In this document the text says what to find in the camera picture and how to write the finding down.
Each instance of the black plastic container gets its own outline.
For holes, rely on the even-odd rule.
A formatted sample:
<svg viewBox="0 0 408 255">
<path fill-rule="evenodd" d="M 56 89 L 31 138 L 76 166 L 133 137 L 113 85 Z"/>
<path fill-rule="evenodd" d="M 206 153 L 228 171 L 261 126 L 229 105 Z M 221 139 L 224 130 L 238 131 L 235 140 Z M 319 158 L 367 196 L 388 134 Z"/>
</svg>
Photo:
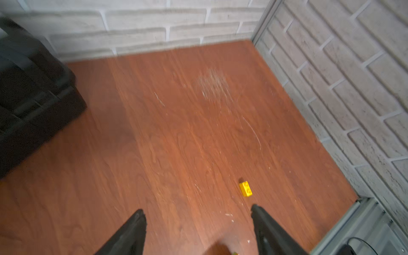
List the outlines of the black plastic container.
<svg viewBox="0 0 408 255">
<path fill-rule="evenodd" d="M 86 104 L 75 76 L 8 18 L 0 38 L 0 177 L 54 136 Z"/>
</svg>

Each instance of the gray metal frame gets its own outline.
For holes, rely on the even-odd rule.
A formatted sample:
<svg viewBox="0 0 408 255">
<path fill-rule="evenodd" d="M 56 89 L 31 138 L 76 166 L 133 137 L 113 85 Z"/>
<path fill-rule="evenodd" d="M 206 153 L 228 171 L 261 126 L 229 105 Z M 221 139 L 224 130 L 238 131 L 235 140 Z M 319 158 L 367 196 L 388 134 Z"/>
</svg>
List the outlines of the gray metal frame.
<svg viewBox="0 0 408 255">
<path fill-rule="evenodd" d="M 258 40 L 261 38 L 262 33 L 266 29 L 266 26 L 269 24 L 269 21 L 275 15 L 276 10 L 283 0 L 271 0 L 266 7 L 264 14 L 258 22 L 258 25 L 255 28 L 254 34 L 252 36 L 252 43 L 255 45 Z"/>
</svg>

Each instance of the wood grain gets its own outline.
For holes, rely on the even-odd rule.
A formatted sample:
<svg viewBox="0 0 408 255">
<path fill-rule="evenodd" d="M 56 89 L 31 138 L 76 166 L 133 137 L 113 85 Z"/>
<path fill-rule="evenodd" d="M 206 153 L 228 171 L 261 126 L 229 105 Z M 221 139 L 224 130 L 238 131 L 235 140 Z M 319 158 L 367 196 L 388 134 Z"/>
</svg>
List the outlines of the wood grain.
<svg viewBox="0 0 408 255">
<path fill-rule="evenodd" d="M 138 208 L 145 254 L 257 254 L 254 203 L 309 251 L 356 199 L 250 41 L 69 67 L 88 109 L 0 181 L 2 254 L 93 254 Z"/>
</svg>

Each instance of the white brick wall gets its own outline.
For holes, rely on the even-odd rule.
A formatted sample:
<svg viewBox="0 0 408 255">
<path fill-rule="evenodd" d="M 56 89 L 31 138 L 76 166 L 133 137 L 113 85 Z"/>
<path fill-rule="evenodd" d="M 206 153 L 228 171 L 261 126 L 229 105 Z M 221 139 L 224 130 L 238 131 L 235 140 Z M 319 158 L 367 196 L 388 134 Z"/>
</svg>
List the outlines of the white brick wall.
<svg viewBox="0 0 408 255">
<path fill-rule="evenodd" d="M 250 39 L 269 1 L 1 0 L 0 11 L 71 61 Z"/>
<path fill-rule="evenodd" d="M 256 48 L 356 192 L 408 233 L 408 1 L 284 0 Z"/>
</svg>

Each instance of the yellow lego brick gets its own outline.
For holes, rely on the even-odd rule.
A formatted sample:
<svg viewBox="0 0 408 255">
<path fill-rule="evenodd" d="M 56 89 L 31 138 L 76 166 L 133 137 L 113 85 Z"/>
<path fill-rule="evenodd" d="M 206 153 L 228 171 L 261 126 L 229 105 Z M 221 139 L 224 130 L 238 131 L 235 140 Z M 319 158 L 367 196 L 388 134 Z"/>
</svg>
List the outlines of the yellow lego brick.
<svg viewBox="0 0 408 255">
<path fill-rule="evenodd" d="M 244 197 L 252 196 L 252 191 L 251 191 L 251 188 L 249 187 L 248 182 L 240 183 L 239 187 L 241 188 L 241 191 L 242 191 L 242 194 L 244 195 Z"/>
</svg>

